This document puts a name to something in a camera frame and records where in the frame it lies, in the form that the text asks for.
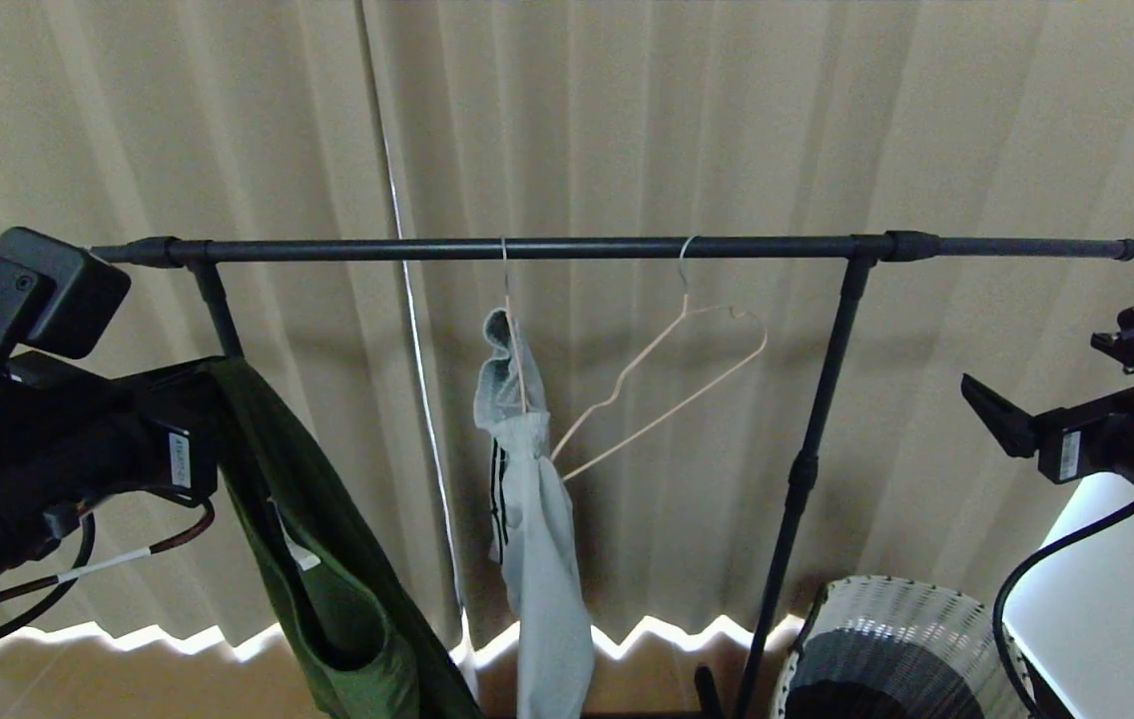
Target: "laundry basket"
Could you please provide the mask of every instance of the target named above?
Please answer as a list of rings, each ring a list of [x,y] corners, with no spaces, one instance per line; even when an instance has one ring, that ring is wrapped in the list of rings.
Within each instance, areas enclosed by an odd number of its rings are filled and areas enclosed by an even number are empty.
[[[1014,643],[1012,658],[1026,675]],[[983,604],[933,584],[864,576],[820,592],[771,716],[1024,719],[1029,711],[1002,673]]]

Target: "curtain fold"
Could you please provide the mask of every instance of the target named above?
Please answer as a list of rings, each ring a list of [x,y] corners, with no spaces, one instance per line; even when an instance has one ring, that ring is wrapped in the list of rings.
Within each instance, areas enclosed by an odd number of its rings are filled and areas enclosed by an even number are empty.
[[[1134,237],[1134,3],[0,5],[0,230],[189,239],[827,234]],[[753,623],[843,263],[689,260],[692,304],[767,322],[758,363],[568,482],[582,580],[616,640],[643,615]],[[405,586],[459,637],[507,627],[472,422],[500,263],[225,265],[246,353],[315,433]],[[555,438],[677,315],[672,261],[509,263]],[[119,377],[217,352],[194,282],[129,269],[96,353]],[[1069,490],[1006,459],[958,392],[1029,409],[1124,382],[1088,346],[1134,263],[882,264],[864,296],[785,598],[889,573],[988,599]],[[687,322],[557,462],[565,473],[755,345]],[[85,578],[42,627],[271,623],[232,511]],[[184,526],[102,510],[98,555]],[[69,550],[14,573],[65,565]],[[20,606],[1,611],[14,614]]]

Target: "light blue garment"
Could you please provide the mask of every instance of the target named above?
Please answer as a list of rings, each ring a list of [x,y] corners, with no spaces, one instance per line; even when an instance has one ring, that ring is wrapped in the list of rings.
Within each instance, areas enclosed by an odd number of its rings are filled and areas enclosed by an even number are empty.
[[[518,719],[579,719],[594,643],[589,611],[579,592],[572,498],[549,460],[545,388],[530,347],[518,336],[518,363],[505,310],[483,324],[493,347],[480,370],[474,421],[507,454],[503,473],[505,536],[496,527],[493,558],[503,559],[509,608],[522,620],[518,632]],[[522,409],[518,369],[526,383]]]

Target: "clothes rack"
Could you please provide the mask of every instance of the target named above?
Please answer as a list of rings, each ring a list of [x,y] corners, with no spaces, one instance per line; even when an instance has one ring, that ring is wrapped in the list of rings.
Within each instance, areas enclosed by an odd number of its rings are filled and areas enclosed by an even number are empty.
[[[363,261],[440,260],[625,260],[677,259],[686,237],[593,237],[593,238],[480,238],[480,239],[333,239],[214,242],[152,237],[122,246],[94,246],[93,254],[108,263],[133,263],[149,268],[187,268],[196,277],[212,325],[225,355],[242,356],[234,315],[221,285],[219,263],[363,263]],[[754,640],[731,718],[744,719],[753,700],[763,660],[767,634],[776,620],[780,587],[805,502],[819,476],[820,442],[832,407],[832,396],[849,345],[855,313],[869,274],[877,263],[909,263],[931,257],[1095,257],[1128,261],[1134,257],[1133,239],[1033,239],[938,237],[921,231],[887,231],[821,237],[696,237],[686,246],[687,257],[837,257],[846,260],[838,310],[829,345],[820,369],[813,406],[803,446],[789,470],[785,514],[771,555],[763,599],[760,602]],[[701,666],[695,675],[699,711],[648,714],[587,714],[594,719],[726,719],[713,675]]]

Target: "brown floor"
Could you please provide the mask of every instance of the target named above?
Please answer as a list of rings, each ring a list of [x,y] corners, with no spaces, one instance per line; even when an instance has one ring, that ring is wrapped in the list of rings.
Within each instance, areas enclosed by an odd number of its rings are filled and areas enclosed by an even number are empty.
[[[787,645],[786,641],[778,642]],[[599,654],[586,711],[694,710],[692,675],[708,665],[722,696],[736,690],[746,651],[727,637],[687,654],[645,636],[623,661]],[[768,655],[754,716],[767,714],[780,670],[779,651]],[[506,652],[480,673],[480,702],[491,716],[513,716],[516,654]],[[239,663],[225,645],[183,655],[155,642],[119,651],[96,638],[57,645],[16,640],[0,650],[2,719],[211,718],[323,719],[282,640],[266,642]]]

